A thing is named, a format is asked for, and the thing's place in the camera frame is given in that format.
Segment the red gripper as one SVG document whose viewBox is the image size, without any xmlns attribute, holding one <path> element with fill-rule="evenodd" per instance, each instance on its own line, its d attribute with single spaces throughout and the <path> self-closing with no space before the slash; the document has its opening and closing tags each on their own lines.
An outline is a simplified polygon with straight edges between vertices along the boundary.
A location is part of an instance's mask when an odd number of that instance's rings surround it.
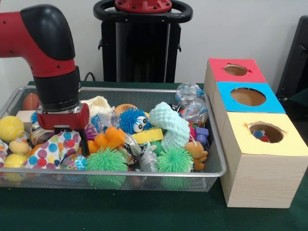
<svg viewBox="0 0 308 231">
<path fill-rule="evenodd" d="M 83 156 L 89 156 L 85 126 L 89 122 L 90 110 L 86 103 L 80 103 L 77 107 L 61 112 L 47 112 L 40 106 L 37 109 L 37 120 L 39 125 L 46 130 L 56 128 L 70 128 L 80 130 L 80 147 Z"/>
</svg>

